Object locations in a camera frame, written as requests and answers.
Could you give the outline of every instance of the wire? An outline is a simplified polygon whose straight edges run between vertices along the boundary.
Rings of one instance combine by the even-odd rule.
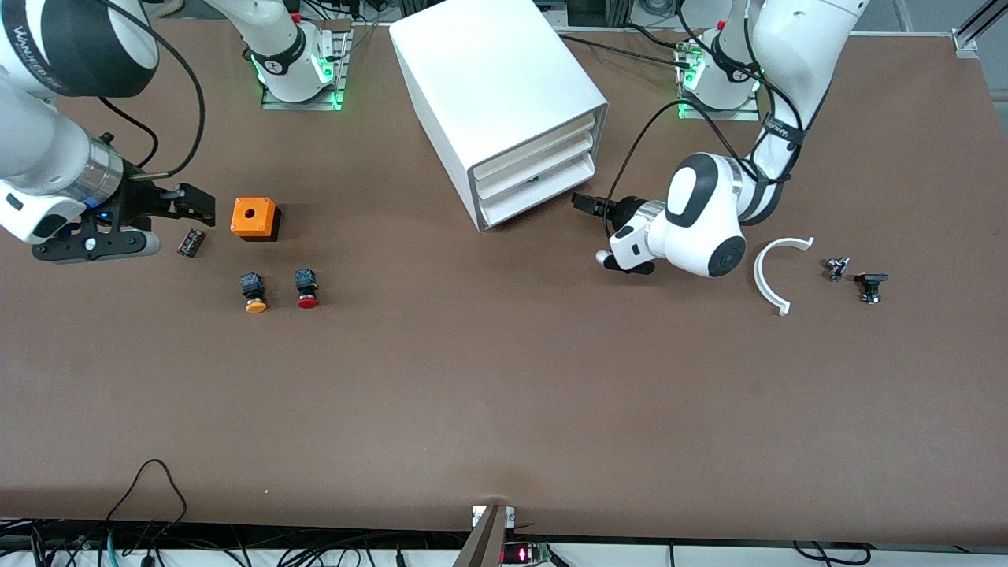
[[[582,39],[581,37],[575,37],[573,35],[566,35],[566,34],[563,34],[563,33],[558,33],[557,35],[559,35],[563,39],[566,39],[568,41],[575,41],[577,43],[584,43],[586,45],[591,45],[593,47],[599,47],[601,49],[607,49],[609,51],[613,51],[613,52],[616,52],[616,53],[621,53],[621,54],[624,54],[624,55],[629,55],[631,58],[637,58],[637,59],[647,60],[647,61],[651,61],[651,62],[655,62],[655,63],[661,63],[661,64],[665,64],[665,65],[670,65],[672,67],[677,67],[679,69],[689,69],[689,64],[687,64],[685,62],[677,62],[677,61],[666,60],[666,59],[662,59],[662,58],[656,58],[654,55],[646,55],[644,53],[638,53],[636,51],[630,51],[630,50],[627,50],[627,49],[621,49],[620,47],[614,47],[612,45],[606,45],[605,43],[598,43],[598,42],[592,41],[590,39]]]
[[[196,89],[197,104],[200,107],[199,110],[200,123],[197,126],[196,137],[193,140],[193,146],[190,148],[188,153],[185,155],[185,157],[181,160],[181,162],[178,165],[175,165],[171,169],[157,174],[143,174],[142,176],[136,176],[134,179],[155,180],[155,179],[166,179],[173,177],[182,169],[184,169],[185,166],[190,164],[190,161],[193,160],[193,156],[195,156],[197,150],[200,149],[200,142],[203,140],[203,131],[207,126],[207,101],[204,99],[203,87],[200,85],[200,80],[197,79],[196,72],[193,71],[192,67],[190,67],[188,62],[185,61],[185,58],[183,58],[181,53],[179,53],[178,50],[175,49],[174,46],[172,46],[171,43],[168,42],[167,39],[161,37],[160,33],[154,31],[154,29],[151,28],[149,24],[145,23],[140,18],[134,16],[133,14],[128,12],[125,8],[119,6],[112,0],[95,0],[95,1],[101,2],[108,8],[118,12],[119,15],[123,16],[127,20],[131,21],[134,25],[138,26],[140,29],[149,33],[150,36],[153,37],[155,41],[160,43],[162,47],[167,49],[167,51],[171,53],[173,58],[175,58],[178,64],[182,66],[182,69],[185,70],[185,74],[188,75],[190,80],[193,82],[193,88]]]
[[[365,18],[364,16],[358,16],[358,17],[360,17],[365,22],[368,21],[367,18]],[[364,35],[361,36],[360,39],[354,41],[354,44],[350,46],[350,50],[348,50],[346,53],[343,53],[342,55],[337,56],[334,61],[342,61],[349,58],[350,53],[353,53],[354,49],[356,49],[358,45],[363,43],[364,40],[367,39],[371,35],[371,33],[374,32],[375,27],[378,25],[378,20],[380,19],[381,19],[381,12],[378,12],[378,16],[375,17],[375,21],[371,22],[371,25],[368,26],[368,29],[367,31],[364,32]]]
[[[794,546],[794,551],[798,552],[801,555],[801,557],[804,557],[805,559],[811,559],[812,561],[822,561],[823,563],[826,564],[826,567],[832,567],[834,563],[836,563],[837,565],[850,565],[851,567],[860,567],[861,565],[867,565],[868,562],[872,560],[872,550],[868,547],[868,545],[864,546],[865,550],[864,559],[860,559],[858,561],[847,561],[845,559],[837,559],[835,557],[830,557],[829,555],[827,555],[826,551],[823,549],[823,546],[821,546],[818,542],[811,542],[811,544],[812,547],[815,548],[815,551],[820,553],[818,555],[812,555],[810,553],[805,552],[803,549],[801,549],[800,546],[798,546],[798,542],[791,542],[791,545]]]
[[[311,8],[311,11],[313,11],[317,14],[319,14],[319,16],[322,19],[324,19],[324,20],[329,19],[329,16],[327,16],[325,13],[322,12],[322,10],[326,9],[325,7],[323,7],[321,5],[318,5],[318,4],[313,3],[313,2],[309,2],[308,0],[303,0],[303,1],[304,1],[305,4],[308,5],[308,7]]]
[[[368,554],[368,561],[371,563],[371,567],[375,567],[375,558],[371,557],[371,548],[368,547],[367,542],[364,542],[364,551]]]
[[[620,165],[619,173],[616,174],[616,179],[613,180],[612,187],[609,188],[609,195],[606,197],[606,205],[602,209],[602,227],[606,231],[606,238],[609,238],[611,236],[609,232],[610,203],[612,203],[613,195],[616,193],[616,186],[619,185],[620,179],[623,178],[623,173],[626,171],[627,165],[630,163],[630,158],[633,157],[634,151],[637,150],[637,145],[640,144],[640,141],[642,139],[644,139],[644,134],[647,133],[647,130],[651,127],[651,124],[653,124],[655,120],[657,120],[669,108],[672,108],[673,106],[680,104],[692,107],[692,109],[696,110],[704,118],[705,121],[707,121],[708,125],[711,126],[711,129],[714,130],[714,133],[718,136],[718,139],[721,141],[721,144],[725,146],[725,149],[729,153],[732,154],[732,157],[735,158],[735,160],[739,161],[740,163],[744,162],[742,157],[739,156],[739,153],[735,151],[734,147],[732,147],[732,144],[728,141],[728,138],[725,137],[725,134],[722,133],[721,128],[719,128],[718,125],[715,124],[711,116],[700,105],[690,100],[677,99],[666,104],[665,106],[662,106],[661,108],[658,109],[657,112],[654,113],[653,116],[651,116],[651,118],[647,121],[647,123],[644,124],[644,127],[641,128],[640,133],[637,134],[637,138],[630,145],[630,150],[627,151],[627,156],[623,159],[623,164]]]
[[[136,126],[137,128],[140,128],[144,132],[147,132],[147,135],[150,136],[150,152],[147,153],[147,156],[136,164],[137,167],[140,167],[142,169],[143,166],[146,165],[147,162],[149,162],[151,158],[154,157],[154,154],[157,153],[157,147],[160,145],[160,142],[157,139],[157,134],[155,134],[154,130],[151,130],[150,127],[148,127],[146,124],[140,122],[136,118],[133,118],[129,114],[126,114],[126,111],[122,110],[118,106],[109,102],[109,99],[105,97],[98,97],[98,100],[101,101],[101,103],[104,104],[109,110],[118,114],[120,118]]]
[[[154,544],[154,556],[157,557],[157,564],[164,567],[164,559],[161,558],[161,548]]]
[[[112,565],[112,567],[119,567],[119,560],[116,559],[116,548],[112,545],[112,532],[109,532],[109,535],[105,540],[105,548],[109,552],[109,565]]]
[[[105,516],[105,522],[108,523],[109,521],[112,520],[112,515],[115,514],[117,509],[119,509],[119,506],[122,505],[122,503],[126,501],[126,498],[128,498],[129,495],[133,492],[133,488],[136,487],[136,483],[140,480],[140,475],[143,474],[143,470],[147,468],[147,465],[151,463],[155,463],[159,465],[162,469],[164,469],[164,475],[168,478],[168,484],[171,486],[171,489],[175,492],[175,495],[178,496],[179,503],[182,504],[182,511],[178,515],[178,518],[174,519],[170,524],[164,525],[157,532],[157,534],[154,535],[154,538],[151,540],[151,544],[153,545],[153,542],[156,542],[157,538],[159,538],[162,534],[164,534],[165,530],[181,522],[182,518],[185,518],[185,513],[188,512],[188,503],[185,501],[185,496],[182,495],[181,490],[179,490],[178,486],[175,484],[175,479],[171,476],[171,470],[168,469],[168,465],[164,464],[164,461],[162,461],[161,459],[147,459],[146,461],[144,461],[142,465],[140,465],[140,468],[137,469],[136,471],[136,476],[133,477],[133,482],[131,482],[129,488],[126,489],[126,493],[124,493],[122,497],[119,498],[119,501],[116,502],[116,505],[112,506],[112,509],[109,511],[109,514]]]
[[[229,526],[231,526],[231,532],[235,535],[235,540],[238,541],[238,547],[242,550],[242,556],[245,557],[245,563],[248,567],[252,567],[252,561],[249,559],[249,552],[245,550],[245,544],[243,544],[242,539],[238,537],[238,530],[235,530],[234,524],[229,524]]]
[[[248,567],[245,563],[242,563],[242,560],[239,559],[238,556],[236,556],[235,554],[231,553],[232,550],[219,547],[219,546],[215,545],[213,542],[208,542],[207,540],[200,540],[200,539],[196,539],[196,538],[183,538],[183,539],[179,539],[178,541],[181,542],[181,543],[188,544],[190,547],[193,547],[195,549],[204,549],[204,550],[207,550],[207,551],[220,551],[220,552],[224,552],[225,554],[228,555],[228,557],[231,558],[232,561],[234,561],[235,563],[237,563],[241,567]],[[206,544],[206,546],[204,546],[204,545],[195,545],[193,542],[200,542],[201,544]]]
[[[650,31],[648,31],[646,27],[644,27],[642,25],[637,25],[637,24],[633,23],[632,21],[628,21],[628,22],[626,22],[625,24],[623,24],[620,27],[629,27],[630,29],[635,29],[635,30],[639,31],[642,35],[644,35],[644,37],[647,37],[648,40],[650,40],[652,43],[656,43],[658,45],[661,45],[662,47],[668,47],[669,49],[674,49],[675,48],[675,43],[670,43],[668,41],[663,41],[661,39],[658,39],[657,37],[654,36],[653,33],[651,33]]]
[[[31,546],[31,559],[34,561],[35,567],[45,567],[45,542],[42,541],[42,535],[38,533],[34,522],[31,523],[28,544]]]

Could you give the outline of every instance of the orange electrical enclosure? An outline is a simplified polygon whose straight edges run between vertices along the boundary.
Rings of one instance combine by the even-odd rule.
[[[268,197],[239,197],[231,215],[231,232],[249,242],[275,242],[280,209]]]

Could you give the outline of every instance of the small black component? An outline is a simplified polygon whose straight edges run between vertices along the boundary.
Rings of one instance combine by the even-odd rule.
[[[867,304],[877,304],[882,301],[882,298],[879,297],[879,284],[888,279],[889,276],[885,273],[859,273],[854,276],[854,280],[865,288],[861,299]]]
[[[262,301],[266,295],[266,285],[262,282],[262,277],[258,273],[250,271],[242,275],[242,295],[249,301]]]
[[[851,261],[851,258],[844,256],[842,258],[830,258],[826,261],[826,268],[829,271],[827,274],[830,277],[830,281],[840,281],[844,276],[844,270],[847,269],[847,264]]]
[[[14,197],[13,193],[7,194],[7,203],[9,203],[10,206],[13,207],[15,211],[20,211],[21,209],[24,208],[24,203],[18,201],[17,197]]]
[[[637,209],[640,209],[641,205],[647,203],[643,199],[638,199],[637,197],[625,197],[620,200],[619,203],[615,201],[609,201],[607,199],[602,199],[600,197],[591,197],[588,195],[582,195],[580,193],[575,193],[571,196],[571,202],[574,203],[574,208],[578,209],[583,213],[588,213],[596,217],[601,217],[605,215],[609,222],[613,225],[613,230],[619,230],[623,228],[623,225],[630,222]]]
[[[314,297],[319,284],[316,282],[314,272],[310,268],[305,267],[294,272],[294,287],[297,288],[297,307],[311,309],[319,306],[319,300]]]
[[[207,233],[196,228],[191,228],[190,233],[185,235],[185,239],[178,245],[178,253],[186,258],[195,258],[205,238],[207,238]]]
[[[311,268],[305,267],[294,272],[294,287],[297,288],[298,292],[310,292],[319,289]]]

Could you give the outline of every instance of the white curved plastic part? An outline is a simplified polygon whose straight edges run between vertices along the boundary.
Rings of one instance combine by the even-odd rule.
[[[815,239],[808,237],[808,240],[802,240],[800,238],[781,238],[779,240],[774,240],[767,244],[766,248],[756,256],[756,265],[753,267],[753,273],[756,276],[756,287],[759,288],[759,292],[763,294],[766,301],[772,303],[780,309],[778,315],[781,317],[787,315],[791,310],[791,302],[785,301],[783,298],[773,293],[770,286],[766,282],[766,277],[763,275],[763,258],[766,257],[766,253],[777,246],[790,246],[791,248],[797,248],[804,252],[807,250],[814,242]]]

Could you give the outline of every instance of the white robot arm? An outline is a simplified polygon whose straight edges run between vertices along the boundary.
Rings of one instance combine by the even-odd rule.
[[[207,0],[249,47],[259,79],[283,102],[302,102],[333,82],[333,33],[294,23],[281,0]]]
[[[611,250],[596,254],[604,267],[650,273],[651,260],[665,258],[698,275],[724,275],[745,254],[741,226],[762,222],[776,208],[847,37],[868,0],[765,0],[755,23],[745,18],[738,22],[748,4],[734,1],[735,23],[729,22],[725,31],[738,24],[752,26],[752,52],[768,82],[779,90],[771,93],[772,112],[752,153],[741,161],[712,153],[690,155],[676,167],[664,202],[628,198],[613,204],[576,195],[577,208],[613,221]],[[739,55],[736,40],[729,43],[726,37],[722,43],[726,52],[730,44]],[[735,55],[742,64],[752,61]],[[709,76],[717,78],[711,85],[720,84],[727,93],[724,104],[742,96],[736,83],[718,83],[725,74],[711,71]],[[715,90],[706,91],[708,100]]]
[[[137,0],[113,3],[144,21]],[[212,197],[131,181],[139,169],[110,138],[51,104],[55,95],[140,93],[158,63],[149,33],[98,0],[0,0],[0,224],[36,257],[60,262],[156,252],[149,216],[213,224]]]

